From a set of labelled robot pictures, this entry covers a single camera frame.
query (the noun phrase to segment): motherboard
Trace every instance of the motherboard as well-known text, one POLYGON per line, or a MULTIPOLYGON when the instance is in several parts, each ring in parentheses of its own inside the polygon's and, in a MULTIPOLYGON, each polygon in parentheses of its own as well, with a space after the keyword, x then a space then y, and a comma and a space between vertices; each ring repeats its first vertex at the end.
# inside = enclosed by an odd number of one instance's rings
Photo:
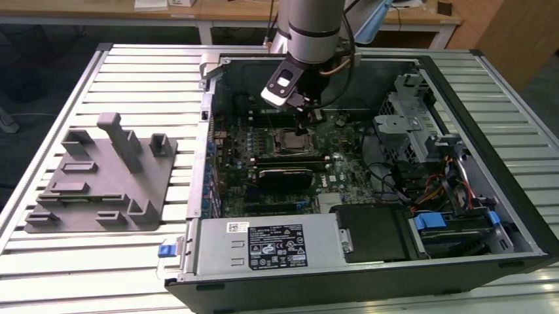
POLYGON ((361 157, 365 123, 343 111, 325 120, 298 135, 293 115, 273 109, 217 116, 222 217, 325 213, 375 202, 361 157))

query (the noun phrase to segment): motherboard chip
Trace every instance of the motherboard chip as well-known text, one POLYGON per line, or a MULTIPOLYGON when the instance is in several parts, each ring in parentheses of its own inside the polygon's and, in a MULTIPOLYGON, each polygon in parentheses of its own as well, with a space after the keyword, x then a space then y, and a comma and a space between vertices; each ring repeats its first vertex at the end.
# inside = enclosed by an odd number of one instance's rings
POLYGON ((286 148, 289 149, 305 149, 306 136, 297 136, 295 132, 285 132, 283 140, 286 148))
POLYGON ((278 129, 274 132, 278 152, 309 152, 313 146, 311 134, 297 135, 294 129, 278 129))

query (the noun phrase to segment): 3d-printed part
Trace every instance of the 3d-printed part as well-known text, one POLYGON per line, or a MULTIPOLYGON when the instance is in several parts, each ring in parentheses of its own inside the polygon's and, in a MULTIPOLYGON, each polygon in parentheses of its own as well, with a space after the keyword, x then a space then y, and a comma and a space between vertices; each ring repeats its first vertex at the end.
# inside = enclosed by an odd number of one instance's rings
POLYGON ((90 160, 86 146, 91 144, 95 144, 94 140, 85 130, 70 130, 62 140, 62 145, 77 160, 90 160))
POLYGON ((59 217, 49 211, 45 213, 30 213, 26 221, 37 227, 54 226, 59 222, 59 217))
POLYGON ((125 131, 121 127, 121 114, 102 113, 99 115, 98 127, 105 130, 113 141, 117 153, 125 161, 131 173, 142 171, 142 163, 138 154, 142 153, 141 142, 134 131, 125 131))
POLYGON ((97 172, 98 164, 95 162, 69 162, 62 166, 65 173, 97 172))
POLYGON ((110 139, 94 140, 83 130, 69 132, 69 153, 27 217, 30 233, 159 227, 178 142, 166 134, 138 139, 119 121, 118 113, 101 115, 98 125, 110 139))
POLYGON ((126 219, 121 211, 99 211, 97 221, 106 227, 126 224, 126 219))
POLYGON ((174 153, 171 142, 166 134, 154 134, 150 141, 151 152, 155 157, 166 157, 174 153))
POLYGON ((51 192, 57 193, 87 193, 90 186, 86 182, 79 183, 55 183, 51 188, 51 192))

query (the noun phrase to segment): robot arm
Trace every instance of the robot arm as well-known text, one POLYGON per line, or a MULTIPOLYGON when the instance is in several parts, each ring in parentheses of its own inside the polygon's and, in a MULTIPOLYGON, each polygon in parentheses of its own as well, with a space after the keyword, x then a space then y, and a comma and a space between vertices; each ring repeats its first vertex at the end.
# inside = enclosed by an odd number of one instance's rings
MULTIPOLYGON (((281 0, 279 31, 273 51, 282 52, 287 45, 287 57, 281 63, 262 91, 262 98, 277 108, 295 109, 298 128, 313 123, 311 111, 330 105, 322 100, 330 77, 350 65, 354 67, 355 41, 345 16, 345 0, 281 0), (349 43, 341 49, 342 21, 349 31, 349 43)), ((373 38, 393 0, 383 0, 359 32, 373 38)), ((345 89, 350 85, 351 73, 345 89)))
POLYGON ((335 63, 343 6, 345 0, 282 0, 279 28, 289 37, 287 57, 262 91, 275 107, 302 111, 303 102, 321 101, 329 79, 319 72, 335 63))

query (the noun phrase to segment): white sticker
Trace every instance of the white sticker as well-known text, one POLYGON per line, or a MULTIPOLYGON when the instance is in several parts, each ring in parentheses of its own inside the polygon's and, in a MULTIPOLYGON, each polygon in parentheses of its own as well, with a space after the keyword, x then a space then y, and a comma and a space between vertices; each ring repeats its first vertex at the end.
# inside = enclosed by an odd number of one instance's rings
POLYGON ((227 232, 249 232, 249 222, 229 222, 227 223, 227 232))
POLYGON ((194 18, 193 14, 173 14, 173 18, 194 18))

